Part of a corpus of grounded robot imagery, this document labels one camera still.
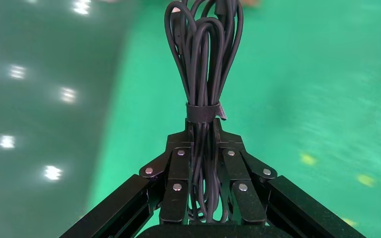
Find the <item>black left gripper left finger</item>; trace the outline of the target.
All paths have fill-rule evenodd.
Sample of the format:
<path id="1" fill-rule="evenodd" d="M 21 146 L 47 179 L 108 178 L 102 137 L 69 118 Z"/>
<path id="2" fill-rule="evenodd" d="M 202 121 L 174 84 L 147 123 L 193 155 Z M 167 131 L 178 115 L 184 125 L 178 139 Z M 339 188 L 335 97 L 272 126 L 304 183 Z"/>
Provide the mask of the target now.
<path id="1" fill-rule="evenodd" d="M 167 238 L 188 222 L 193 128 L 167 138 L 165 151 L 69 228 L 63 238 Z"/>

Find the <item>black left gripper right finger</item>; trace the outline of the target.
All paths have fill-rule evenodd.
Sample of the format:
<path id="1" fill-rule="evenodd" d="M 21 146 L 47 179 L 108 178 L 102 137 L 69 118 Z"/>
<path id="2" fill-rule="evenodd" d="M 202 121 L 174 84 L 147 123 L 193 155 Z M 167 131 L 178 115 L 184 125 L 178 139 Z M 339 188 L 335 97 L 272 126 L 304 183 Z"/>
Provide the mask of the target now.
<path id="1" fill-rule="evenodd" d="M 360 238 L 362 234 L 213 123 L 218 173 L 235 238 Z"/>

